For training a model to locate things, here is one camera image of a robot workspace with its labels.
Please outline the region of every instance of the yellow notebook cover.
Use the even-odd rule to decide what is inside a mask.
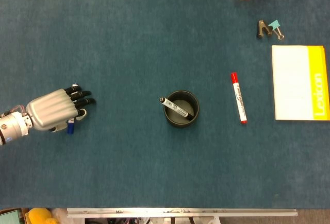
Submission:
[[[323,46],[272,46],[276,120],[330,120]]]

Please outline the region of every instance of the red marker cap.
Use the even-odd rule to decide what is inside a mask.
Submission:
[[[238,82],[237,72],[232,72],[231,77],[233,84]]]

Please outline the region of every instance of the black marker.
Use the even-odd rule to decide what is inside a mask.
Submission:
[[[176,113],[180,114],[181,116],[187,118],[189,121],[193,120],[194,116],[191,115],[189,112],[186,110],[178,107],[176,104],[173,102],[169,101],[168,99],[164,97],[159,98],[160,103],[162,103],[164,106],[170,108],[171,110],[175,111]]]

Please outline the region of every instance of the robotic hand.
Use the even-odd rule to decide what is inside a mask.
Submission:
[[[0,114],[0,145],[4,145],[21,136],[28,135],[32,127],[36,130],[56,132],[67,127],[67,120],[83,119],[87,111],[85,105],[95,103],[89,91],[81,91],[81,87],[73,85],[68,89],[59,89],[31,101],[26,111],[18,105]]]

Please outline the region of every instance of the pen holder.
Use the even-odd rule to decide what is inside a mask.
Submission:
[[[170,94],[167,99],[194,116],[194,118],[189,121],[185,117],[164,106],[165,117],[171,125],[179,128],[184,128],[195,122],[200,112],[200,105],[198,103],[198,100],[192,93],[184,90],[179,90]]]

